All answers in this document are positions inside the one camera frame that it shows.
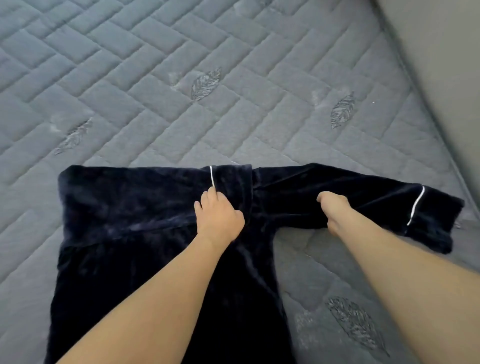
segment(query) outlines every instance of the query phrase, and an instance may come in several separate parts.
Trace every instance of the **velvet fabric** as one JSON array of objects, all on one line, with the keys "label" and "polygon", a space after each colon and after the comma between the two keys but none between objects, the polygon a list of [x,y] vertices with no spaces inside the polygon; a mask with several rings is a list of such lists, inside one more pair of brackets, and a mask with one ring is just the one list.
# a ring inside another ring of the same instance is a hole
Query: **velvet fabric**
[{"label": "velvet fabric", "polygon": [[[430,187],[334,167],[213,166],[215,186],[244,213],[222,255],[183,363],[294,363],[272,240],[282,226],[326,226],[316,197],[332,191],[377,224],[448,253],[463,201]],[[45,363],[59,360],[196,235],[193,203],[210,168],[71,166],[59,176],[64,241]]]}]

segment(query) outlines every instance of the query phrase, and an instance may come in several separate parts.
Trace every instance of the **pajama sleeve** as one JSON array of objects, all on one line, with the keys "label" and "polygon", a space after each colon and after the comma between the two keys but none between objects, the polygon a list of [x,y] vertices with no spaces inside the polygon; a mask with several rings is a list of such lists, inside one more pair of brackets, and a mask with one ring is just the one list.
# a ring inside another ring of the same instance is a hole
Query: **pajama sleeve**
[{"label": "pajama sleeve", "polygon": [[464,205],[457,197],[421,184],[314,163],[257,168],[252,183],[259,213],[277,227],[326,227],[316,197],[321,191],[331,191],[346,196],[352,208],[383,228],[443,254],[452,251],[450,231]]}]

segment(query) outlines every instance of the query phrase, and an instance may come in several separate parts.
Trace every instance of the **gray mattress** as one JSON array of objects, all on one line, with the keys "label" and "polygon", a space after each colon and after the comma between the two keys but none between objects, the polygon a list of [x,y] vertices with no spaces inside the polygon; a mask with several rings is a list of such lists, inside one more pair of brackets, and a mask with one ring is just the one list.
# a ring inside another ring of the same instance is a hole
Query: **gray mattress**
[{"label": "gray mattress", "polygon": [[[2,363],[43,359],[71,164],[420,182],[468,200],[452,259],[479,266],[468,192],[367,0],[2,0],[0,112]],[[416,362],[338,240],[282,229],[275,254],[300,363]],[[342,327],[332,297],[383,340]]]}]

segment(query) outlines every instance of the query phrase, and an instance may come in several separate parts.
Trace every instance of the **forearm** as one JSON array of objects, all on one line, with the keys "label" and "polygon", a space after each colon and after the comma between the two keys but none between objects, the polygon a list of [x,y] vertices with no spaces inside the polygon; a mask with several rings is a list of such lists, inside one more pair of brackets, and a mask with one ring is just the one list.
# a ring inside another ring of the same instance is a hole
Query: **forearm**
[{"label": "forearm", "polygon": [[59,363],[180,363],[222,253],[222,249],[197,235],[182,253],[105,316]]},{"label": "forearm", "polygon": [[425,364],[480,357],[480,276],[401,241],[360,213],[338,235]]}]

